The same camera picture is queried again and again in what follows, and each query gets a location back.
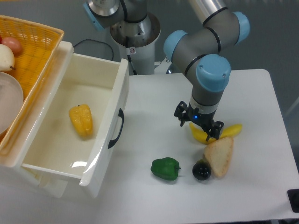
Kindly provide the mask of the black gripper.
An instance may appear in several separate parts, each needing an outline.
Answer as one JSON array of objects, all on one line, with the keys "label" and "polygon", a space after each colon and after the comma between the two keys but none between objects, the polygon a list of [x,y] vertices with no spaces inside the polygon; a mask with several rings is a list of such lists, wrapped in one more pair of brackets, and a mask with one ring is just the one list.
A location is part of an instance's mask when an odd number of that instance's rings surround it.
[{"label": "black gripper", "polygon": [[184,101],[180,101],[175,109],[174,116],[180,121],[181,127],[186,121],[200,126],[207,134],[206,141],[209,141],[210,139],[218,140],[224,127],[222,121],[214,121],[215,112],[216,105],[203,106],[190,102],[187,106]]}]

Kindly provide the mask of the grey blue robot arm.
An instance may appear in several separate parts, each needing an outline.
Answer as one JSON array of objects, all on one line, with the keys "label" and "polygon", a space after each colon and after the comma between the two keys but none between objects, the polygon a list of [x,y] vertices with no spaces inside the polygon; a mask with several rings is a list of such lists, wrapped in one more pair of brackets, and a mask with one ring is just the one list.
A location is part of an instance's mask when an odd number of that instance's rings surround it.
[{"label": "grey blue robot arm", "polygon": [[[246,39],[250,24],[243,13],[231,12],[221,0],[192,0],[190,5],[203,29],[193,35],[175,31],[163,46],[167,59],[192,84],[190,102],[180,102],[174,115],[181,124],[190,121],[200,126],[208,139],[219,139],[224,124],[214,121],[214,115],[231,73],[229,62],[219,53]],[[110,29],[133,74],[154,71],[154,44],[161,28],[146,1],[88,0],[83,7],[97,30]]]}]

